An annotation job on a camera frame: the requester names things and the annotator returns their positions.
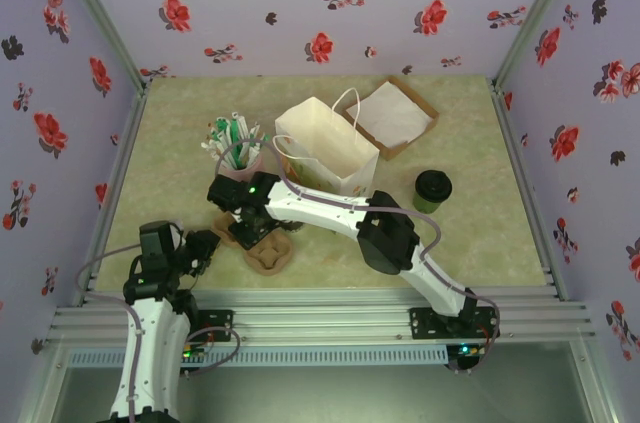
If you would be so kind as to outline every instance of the green tabletop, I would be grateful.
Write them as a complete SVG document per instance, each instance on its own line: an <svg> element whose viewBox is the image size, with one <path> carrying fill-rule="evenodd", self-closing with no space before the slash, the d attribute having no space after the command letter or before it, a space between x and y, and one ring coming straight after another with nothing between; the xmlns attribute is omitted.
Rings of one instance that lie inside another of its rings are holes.
<svg viewBox="0 0 640 423"><path fill-rule="evenodd" d="M355 86L368 95L384 77L175 78L153 82L109 235L107 250L138 240L159 219L209 228L219 211L206 201L214 161L200 147L207 124L237 111L273 134L274 120L310 96L332 104ZM440 112L437 126L391 161L378 160L374 187L412 208L416 176L439 169L453 194L431 215L442 228L435 261L467 286L544 285L533 238L483 77L402 77ZM265 155L267 168L275 160ZM423 242L433 230L416 221ZM261 276L241 250L221 246L197 288L389 288L399 277L371 270L358 244L305 225L290 235L295 254L274 276ZM136 252L105 260L97 289L121 290Z"/></svg>

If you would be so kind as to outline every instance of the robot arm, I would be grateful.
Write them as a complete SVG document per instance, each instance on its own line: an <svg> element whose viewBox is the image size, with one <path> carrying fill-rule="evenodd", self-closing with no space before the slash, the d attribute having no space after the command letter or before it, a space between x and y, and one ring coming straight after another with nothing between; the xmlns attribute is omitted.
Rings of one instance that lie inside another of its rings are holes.
<svg viewBox="0 0 640 423"><path fill-rule="evenodd" d="M236 221L229 230L245 249L252 248L285 221L342 233L358 242L365 262L372 269L399 275L422 294L438 314L445 332L470 325L476 300L453 288L468 294L471 290L451 279L429 255L426 259L431 270L427 269L420 258L424 247L408 216L376 211L398 208L389 194L376 191L371 198L349 198L297 188L311 199L292 192L276 175L258 172L250 183L219 175L211 184L207 199L233 214ZM348 203L350 208L327 202L343 206ZM353 210L365 206L371 210ZM175 224L159 221L140 227L140 243L142 254L132 263L124 296L140 318L143 336L138 338L129 316L120 386L111 418L101 423L129 422L131 387L135 421L178 423L179 367L190 328L197 328L195 300L189 290L178 290L179 279L184 274L196 276L205 271L219 238L210 231L191 232L183 238ZM136 351L138 341L140 351ZM132 381L133 360L138 357L135 365L138 371Z"/></svg>
<svg viewBox="0 0 640 423"><path fill-rule="evenodd" d="M427 255L436 278L420 261L424 247L406 215L377 212L375 208L398 207L387 193L376 191L372 198L349 198L298 187L305 196L323 201L347 202L353 207L369 206L371 211L353 211L328 203L301 198L276 175L256 173L250 183L236 182L219 175L211 184L207 199L234 219L229 230L245 249L250 249L283 221L297 221L333 230L356 240L365 262L374 270L399 275L411 284L443 317L464 318L476 300L452 290L470 291L451 279Z"/></svg>

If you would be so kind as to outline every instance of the floral wallpaper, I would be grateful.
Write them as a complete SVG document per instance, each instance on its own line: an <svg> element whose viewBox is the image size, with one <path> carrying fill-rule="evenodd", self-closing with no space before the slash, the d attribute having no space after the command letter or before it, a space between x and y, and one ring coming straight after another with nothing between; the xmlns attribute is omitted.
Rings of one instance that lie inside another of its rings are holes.
<svg viewBox="0 0 640 423"><path fill-rule="evenodd" d="M584 300L636 421L640 374L640 7L555 0L505 85L571 298Z"/></svg>
<svg viewBox="0 0 640 423"><path fill-rule="evenodd" d="M143 77L493 77L533 1L101 0ZM541 61L557 45L549 34Z"/></svg>
<svg viewBox="0 0 640 423"><path fill-rule="evenodd" d="M80 0L1 0L0 408L18 419L71 303L135 89Z"/></svg>

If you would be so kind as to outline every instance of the white tissue paper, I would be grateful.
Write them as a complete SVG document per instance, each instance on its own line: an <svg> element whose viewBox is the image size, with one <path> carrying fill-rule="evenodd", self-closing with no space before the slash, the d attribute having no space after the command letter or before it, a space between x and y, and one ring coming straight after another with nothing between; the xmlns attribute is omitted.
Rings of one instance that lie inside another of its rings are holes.
<svg viewBox="0 0 640 423"><path fill-rule="evenodd" d="M358 106L347 110L356 117ZM358 124L387 148L418 138L432 120L400 88L384 83L360 102Z"/></svg>

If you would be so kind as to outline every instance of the paper bag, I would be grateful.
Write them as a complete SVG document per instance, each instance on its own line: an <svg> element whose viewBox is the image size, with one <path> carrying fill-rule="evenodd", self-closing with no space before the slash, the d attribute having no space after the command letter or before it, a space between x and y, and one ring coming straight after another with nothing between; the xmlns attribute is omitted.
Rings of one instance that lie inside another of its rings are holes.
<svg viewBox="0 0 640 423"><path fill-rule="evenodd" d="M283 155L287 176L302 186L336 195L369 195L379 150L334 111L311 97L276 119L273 143Z"/></svg>

